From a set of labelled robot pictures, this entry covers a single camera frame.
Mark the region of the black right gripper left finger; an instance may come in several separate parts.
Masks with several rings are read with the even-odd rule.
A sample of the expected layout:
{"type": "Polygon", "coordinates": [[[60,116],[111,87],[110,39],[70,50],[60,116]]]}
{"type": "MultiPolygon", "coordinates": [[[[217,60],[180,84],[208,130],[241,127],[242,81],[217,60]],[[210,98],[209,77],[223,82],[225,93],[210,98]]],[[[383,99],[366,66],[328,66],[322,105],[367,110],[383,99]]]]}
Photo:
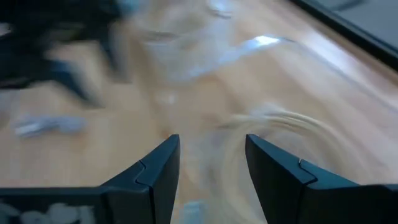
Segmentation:
{"type": "Polygon", "coordinates": [[[179,172],[173,134],[96,187],[0,188],[0,224],[170,224],[179,172]]]}

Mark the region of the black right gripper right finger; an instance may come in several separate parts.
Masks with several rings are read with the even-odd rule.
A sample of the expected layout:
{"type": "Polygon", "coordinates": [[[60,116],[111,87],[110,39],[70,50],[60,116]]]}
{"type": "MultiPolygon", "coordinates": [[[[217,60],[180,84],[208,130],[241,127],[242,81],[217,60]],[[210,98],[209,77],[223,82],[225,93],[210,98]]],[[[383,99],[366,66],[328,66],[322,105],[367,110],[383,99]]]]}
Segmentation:
{"type": "Polygon", "coordinates": [[[268,224],[398,224],[398,184],[359,185],[255,134],[245,155],[268,224]]]}

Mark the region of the small clear plastic bin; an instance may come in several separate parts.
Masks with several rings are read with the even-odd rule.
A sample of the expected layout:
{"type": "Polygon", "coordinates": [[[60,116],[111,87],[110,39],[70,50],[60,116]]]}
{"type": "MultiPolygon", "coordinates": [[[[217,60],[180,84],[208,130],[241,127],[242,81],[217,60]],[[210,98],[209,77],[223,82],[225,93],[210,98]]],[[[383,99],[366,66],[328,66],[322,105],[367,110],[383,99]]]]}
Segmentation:
{"type": "Polygon", "coordinates": [[[287,41],[283,37],[266,34],[234,44],[234,35],[230,20],[217,19],[174,39],[146,41],[144,47],[158,80],[184,83],[240,57],[287,41]]]}

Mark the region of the black aluminium table frame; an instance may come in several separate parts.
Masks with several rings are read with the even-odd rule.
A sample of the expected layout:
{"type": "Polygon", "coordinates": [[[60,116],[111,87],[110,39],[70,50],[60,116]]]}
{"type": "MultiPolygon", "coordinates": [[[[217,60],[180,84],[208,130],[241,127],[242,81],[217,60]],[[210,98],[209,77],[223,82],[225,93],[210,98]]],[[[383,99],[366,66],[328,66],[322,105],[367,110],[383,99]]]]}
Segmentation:
{"type": "Polygon", "coordinates": [[[289,0],[398,72],[398,0],[289,0]]]}

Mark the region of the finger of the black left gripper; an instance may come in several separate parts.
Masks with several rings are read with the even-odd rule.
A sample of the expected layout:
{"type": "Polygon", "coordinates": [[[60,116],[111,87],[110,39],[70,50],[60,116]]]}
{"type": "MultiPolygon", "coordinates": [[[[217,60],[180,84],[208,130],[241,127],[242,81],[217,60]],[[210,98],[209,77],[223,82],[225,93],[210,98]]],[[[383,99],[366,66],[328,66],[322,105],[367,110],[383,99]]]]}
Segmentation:
{"type": "Polygon", "coordinates": [[[111,69],[108,77],[116,83],[130,83],[131,78],[123,71],[114,35],[109,29],[105,29],[101,34],[101,49],[111,69]]]}
{"type": "Polygon", "coordinates": [[[44,80],[50,80],[62,86],[87,107],[101,108],[103,106],[100,100],[83,87],[67,62],[59,60],[44,60],[44,62],[46,69],[42,75],[44,80]]]}

